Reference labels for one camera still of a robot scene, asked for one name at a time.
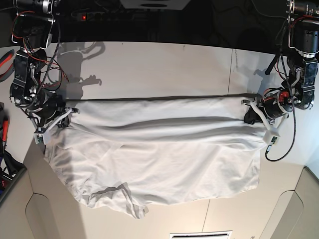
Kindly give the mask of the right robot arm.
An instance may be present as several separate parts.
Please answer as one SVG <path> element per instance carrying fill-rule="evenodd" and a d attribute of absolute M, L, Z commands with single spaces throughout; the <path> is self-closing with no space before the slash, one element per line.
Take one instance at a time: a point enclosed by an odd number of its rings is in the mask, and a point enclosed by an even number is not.
<path fill-rule="evenodd" d="M 49 71 L 57 68 L 60 77 L 66 79 L 63 69 L 48 57 L 45 50 L 52 39 L 53 26 L 58 27 L 58 0 L 15 0 L 17 10 L 11 29 L 11 39 L 19 45 L 14 61 L 14 79 L 10 87 L 10 97 L 14 105 L 34 121 L 39 130 L 51 124 L 59 128 L 69 125 L 69 114 L 76 109 L 68 108 L 61 95 L 51 85 L 45 83 Z"/>

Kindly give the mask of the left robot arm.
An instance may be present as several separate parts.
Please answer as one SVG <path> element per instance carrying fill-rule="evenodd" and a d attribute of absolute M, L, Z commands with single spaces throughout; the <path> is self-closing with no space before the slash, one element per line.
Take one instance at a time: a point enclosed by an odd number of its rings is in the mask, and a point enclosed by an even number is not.
<path fill-rule="evenodd" d="M 309 109 L 315 99 L 315 80 L 319 71 L 319 2 L 317 0 L 289 0 L 287 20 L 280 39 L 280 52 L 266 70 L 270 74 L 280 63 L 288 70 L 279 72 L 282 85 L 269 88 L 255 98 L 256 108 L 250 107 L 244 122 L 273 123 L 275 119 L 295 109 Z M 283 63 L 283 46 L 289 54 Z"/>

